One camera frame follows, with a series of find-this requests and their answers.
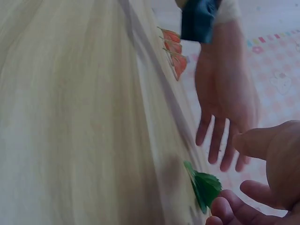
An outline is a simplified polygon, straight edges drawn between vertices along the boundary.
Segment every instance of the adult hand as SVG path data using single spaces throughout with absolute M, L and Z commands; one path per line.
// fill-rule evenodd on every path
M 235 150 L 232 137 L 257 127 L 260 103 L 247 67 L 245 39 L 239 21 L 219 24 L 214 28 L 212 44 L 202 44 L 199 55 L 195 86 L 202 109 L 196 134 L 196 144 L 202 145 L 215 116 L 211 138 L 209 162 L 217 162 L 225 119 L 230 120 L 229 137 L 220 169 L 227 171 Z M 236 171 L 241 171 L 248 159 L 240 155 Z
M 300 121 L 253 129 L 233 142 L 241 154 L 266 160 L 269 185 L 247 180 L 241 184 L 241 191 L 257 202 L 289 213 L 283 218 L 266 216 L 225 190 L 213 202 L 213 216 L 206 225 L 300 224 Z

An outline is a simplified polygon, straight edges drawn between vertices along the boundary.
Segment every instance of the white bandage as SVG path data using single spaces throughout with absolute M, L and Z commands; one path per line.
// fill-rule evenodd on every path
M 222 0 L 214 23 L 226 23 L 240 16 L 238 0 Z

